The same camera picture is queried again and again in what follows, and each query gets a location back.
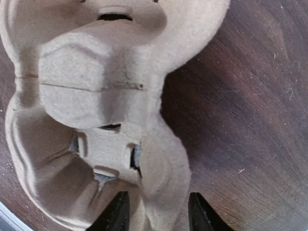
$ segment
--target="wooden table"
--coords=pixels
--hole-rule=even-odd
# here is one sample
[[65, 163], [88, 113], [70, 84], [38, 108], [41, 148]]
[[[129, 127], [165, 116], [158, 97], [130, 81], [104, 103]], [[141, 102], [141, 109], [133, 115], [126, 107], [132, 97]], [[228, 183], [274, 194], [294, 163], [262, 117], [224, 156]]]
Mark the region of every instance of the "wooden table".
[[[233, 0], [221, 30], [171, 73], [162, 115], [187, 148], [191, 191], [237, 231], [308, 229], [308, 1]], [[36, 231], [4, 135], [13, 65], [0, 46], [0, 200]]]

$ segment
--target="dark wood surface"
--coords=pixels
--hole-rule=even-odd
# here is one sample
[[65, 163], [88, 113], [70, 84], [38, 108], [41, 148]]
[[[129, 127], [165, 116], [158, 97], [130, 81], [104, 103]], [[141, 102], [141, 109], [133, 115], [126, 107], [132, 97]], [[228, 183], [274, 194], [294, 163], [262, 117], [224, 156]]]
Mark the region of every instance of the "dark wood surface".
[[[192, 191], [237, 231], [308, 229], [308, 1], [233, 0], [220, 31], [171, 73], [162, 115], [187, 148]], [[0, 200], [62, 231], [20, 187], [4, 136], [13, 66], [0, 47]]]

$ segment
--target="wood grain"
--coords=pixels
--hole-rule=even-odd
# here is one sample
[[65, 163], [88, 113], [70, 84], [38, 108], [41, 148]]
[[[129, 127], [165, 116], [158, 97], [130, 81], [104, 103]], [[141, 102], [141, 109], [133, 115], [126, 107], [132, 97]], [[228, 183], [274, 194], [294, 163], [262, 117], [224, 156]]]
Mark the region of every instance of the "wood grain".
[[[308, 229], [308, 1], [233, 0], [221, 29], [171, 73], [162, 115], [188, 150], [191, 191], [237, 231]], [[16, 178], [4, 136], [13, 66], [0, 47], [0, 199], [62, 231]]]

